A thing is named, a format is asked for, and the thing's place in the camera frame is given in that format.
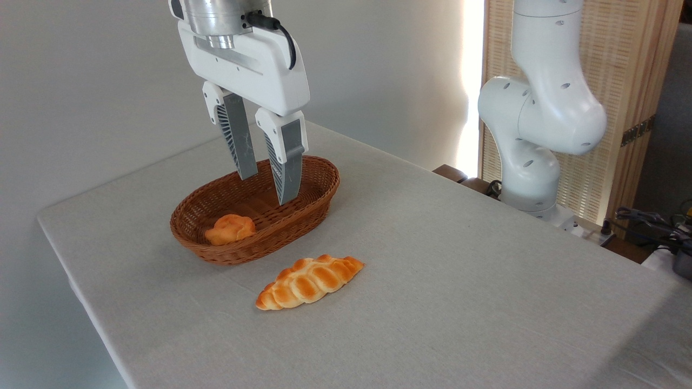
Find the table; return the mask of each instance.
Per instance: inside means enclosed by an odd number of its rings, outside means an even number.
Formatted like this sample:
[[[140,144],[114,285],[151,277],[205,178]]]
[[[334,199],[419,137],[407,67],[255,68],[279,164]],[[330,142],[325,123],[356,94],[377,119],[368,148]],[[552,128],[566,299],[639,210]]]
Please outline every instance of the table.
[[[330,214],[247,264],[203,262],[168,228],[178,202],[233,170],[221,138],[40,213],[129,386],[692,385],[689,285],[328,129],[307,129],[309,154],[340,170]],[[254,307],[280,270],[323,253],[366,267],[314,304]]]

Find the braided bread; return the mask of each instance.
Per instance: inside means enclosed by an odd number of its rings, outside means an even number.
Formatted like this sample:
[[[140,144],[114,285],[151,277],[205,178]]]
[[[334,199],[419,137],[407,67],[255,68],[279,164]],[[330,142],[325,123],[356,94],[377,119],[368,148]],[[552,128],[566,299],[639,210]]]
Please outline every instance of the braided bread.
[[[334,258],[325,254],[317,260],[303,258],[279,273],[276,281],[259,294],[255,306],[268,311],[315,302],[327,293],[341,289],[363,266],[353,257]]]

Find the white wall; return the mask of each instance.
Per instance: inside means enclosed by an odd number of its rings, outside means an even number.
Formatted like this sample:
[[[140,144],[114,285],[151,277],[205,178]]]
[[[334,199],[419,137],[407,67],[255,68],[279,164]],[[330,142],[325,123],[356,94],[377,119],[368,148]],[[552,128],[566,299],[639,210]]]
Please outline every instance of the white wall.
[[[454,165],[462,2],[275,0],[309,72],[306,118]],[[122,388],[35,217],[216,137],[201,81],[161,0],[2,1],[0,36],[0,388]]]

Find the metal cylinder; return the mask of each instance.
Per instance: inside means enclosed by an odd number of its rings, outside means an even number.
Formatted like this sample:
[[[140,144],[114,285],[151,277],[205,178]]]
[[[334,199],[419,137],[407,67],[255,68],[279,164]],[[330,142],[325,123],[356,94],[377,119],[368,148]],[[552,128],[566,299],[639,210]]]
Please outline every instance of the metal cylinder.
[[[233,47],[233,35],[247,33],[247,12],[272,16],[271,0],[185,0],[185,19],[192,31],[204,35],[212,47]]]

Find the wicker basket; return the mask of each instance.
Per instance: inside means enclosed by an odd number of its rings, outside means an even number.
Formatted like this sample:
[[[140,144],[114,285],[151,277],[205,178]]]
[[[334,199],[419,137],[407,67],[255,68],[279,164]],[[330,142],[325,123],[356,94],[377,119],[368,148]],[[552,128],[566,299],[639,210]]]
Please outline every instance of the wicker basket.
[[[260,161],[257,169],[244,181],[233,172],[191,193],[171,215],[173,236],[207,262],[241,264],[273,253],[325,219],[340,181],[331,162],[303,156],[300,192],[283,206],[277,200],[269,160]],[[250,217],[257,233],[223,246],[211,245],[204,232],[229,213]]]

